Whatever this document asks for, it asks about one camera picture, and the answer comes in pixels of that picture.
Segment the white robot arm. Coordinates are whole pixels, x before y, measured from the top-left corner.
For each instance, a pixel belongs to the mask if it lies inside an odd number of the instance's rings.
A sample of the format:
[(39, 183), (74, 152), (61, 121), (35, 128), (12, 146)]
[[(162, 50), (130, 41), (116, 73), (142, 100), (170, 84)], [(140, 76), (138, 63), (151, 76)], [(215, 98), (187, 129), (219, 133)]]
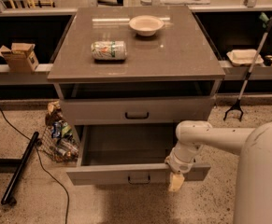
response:
[(213, 128), (207, 121), (186, 120), (175, 130), (177, 143), (165, 158), (170, 168), (169, 191), (178, 191), (193, 168), (193, 158), (203, 146), (239, 155), (253, 128)]

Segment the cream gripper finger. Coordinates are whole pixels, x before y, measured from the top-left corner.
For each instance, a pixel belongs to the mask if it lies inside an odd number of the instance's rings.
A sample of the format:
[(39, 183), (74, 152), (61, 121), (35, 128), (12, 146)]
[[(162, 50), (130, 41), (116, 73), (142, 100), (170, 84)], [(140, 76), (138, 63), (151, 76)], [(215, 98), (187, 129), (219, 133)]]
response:
[(179, 191), (184, 183), (183, 174), (171, 173), (169, 179), (169, 191)]

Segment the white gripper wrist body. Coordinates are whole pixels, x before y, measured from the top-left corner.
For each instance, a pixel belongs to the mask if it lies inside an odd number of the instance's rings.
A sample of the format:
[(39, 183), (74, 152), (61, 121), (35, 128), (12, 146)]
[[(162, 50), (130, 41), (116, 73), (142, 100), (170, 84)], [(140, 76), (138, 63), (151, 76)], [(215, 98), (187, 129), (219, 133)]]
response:
[(193, 167), (193, 159), (202, 150), (202, 145), (193, 143), (183, 144), (177, 142), (165, 158), (165, 163), (170, 167), (174, 174), (189, 173)]

